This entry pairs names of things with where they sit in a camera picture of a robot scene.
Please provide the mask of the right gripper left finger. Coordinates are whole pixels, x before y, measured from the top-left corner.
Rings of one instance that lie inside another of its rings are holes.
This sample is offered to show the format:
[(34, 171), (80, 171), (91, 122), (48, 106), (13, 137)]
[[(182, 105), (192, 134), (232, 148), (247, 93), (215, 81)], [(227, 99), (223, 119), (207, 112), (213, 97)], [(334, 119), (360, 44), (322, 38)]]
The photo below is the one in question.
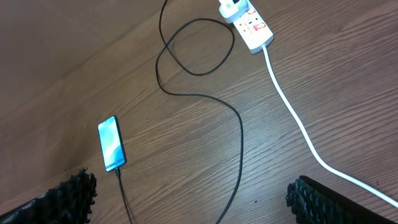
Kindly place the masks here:
[(96, 196), (95, 175), (81, 169), (45, 194), (1, 215), (1, 224), (86, 224)]

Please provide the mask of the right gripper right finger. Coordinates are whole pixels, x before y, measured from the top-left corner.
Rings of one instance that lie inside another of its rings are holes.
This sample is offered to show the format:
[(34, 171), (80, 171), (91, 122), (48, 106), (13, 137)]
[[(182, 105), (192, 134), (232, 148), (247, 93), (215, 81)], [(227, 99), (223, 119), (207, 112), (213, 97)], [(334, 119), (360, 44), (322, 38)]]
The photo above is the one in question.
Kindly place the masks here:
[(395, 224), (305, 175), (288, 185), (285, 199), (298, 224)]

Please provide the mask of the Galaxy S24+ smartphone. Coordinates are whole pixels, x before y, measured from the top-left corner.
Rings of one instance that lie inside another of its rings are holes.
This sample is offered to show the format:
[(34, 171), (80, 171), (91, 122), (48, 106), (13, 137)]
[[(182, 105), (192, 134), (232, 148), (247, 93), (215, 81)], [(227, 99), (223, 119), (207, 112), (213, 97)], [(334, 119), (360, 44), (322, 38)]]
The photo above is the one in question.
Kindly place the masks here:
[(118, 118), (111, 116), (102, 121), (98, 125), (98, 134), (105, 171), (111, 172), (123, 166), (127, 159)]

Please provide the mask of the white charger plug adapter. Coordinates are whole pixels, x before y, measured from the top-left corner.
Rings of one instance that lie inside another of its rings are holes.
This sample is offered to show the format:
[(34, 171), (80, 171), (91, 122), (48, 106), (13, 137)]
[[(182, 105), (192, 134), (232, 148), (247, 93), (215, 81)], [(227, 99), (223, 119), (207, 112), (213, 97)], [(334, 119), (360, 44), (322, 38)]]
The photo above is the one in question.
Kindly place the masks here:
[(219, 0), (219, 12), (227, 24), (233, 23), (249, 9), (248, 0)]

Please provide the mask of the white power strip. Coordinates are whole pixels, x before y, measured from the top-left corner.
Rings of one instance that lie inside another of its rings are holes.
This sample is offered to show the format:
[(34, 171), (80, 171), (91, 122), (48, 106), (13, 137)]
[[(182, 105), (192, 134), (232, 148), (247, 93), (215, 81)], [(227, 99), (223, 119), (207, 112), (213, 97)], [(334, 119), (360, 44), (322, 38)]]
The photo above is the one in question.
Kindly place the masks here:
[(255, 54), (263, 47), (267, 47), (274, 40), (274, 35), (251, 2), (247, 1), (247, 4), (248, 7), (243, 15), (233, 24), (250, 53)]

